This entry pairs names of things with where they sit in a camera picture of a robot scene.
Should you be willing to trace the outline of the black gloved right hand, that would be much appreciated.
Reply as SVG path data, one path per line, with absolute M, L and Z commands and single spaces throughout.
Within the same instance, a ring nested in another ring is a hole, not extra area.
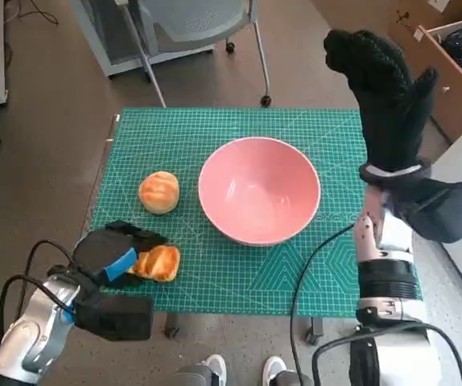
M 357 99 L 367 163 L 389 173 L 416 166 L 437 71 L 414 78 L 402 51 L 366 30 L 331 30 L 324 50 L 328 67 L 347 78 Z

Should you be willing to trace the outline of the black left hand blue tape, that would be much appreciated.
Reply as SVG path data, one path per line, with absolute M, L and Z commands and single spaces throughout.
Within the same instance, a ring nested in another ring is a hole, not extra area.
M 144 282 L 128 272 L 139 254 L 166 243 L 165 236 L 116 220 L 88 232 L 73 249 L 72 259 L 97 285 L 121 290 Z

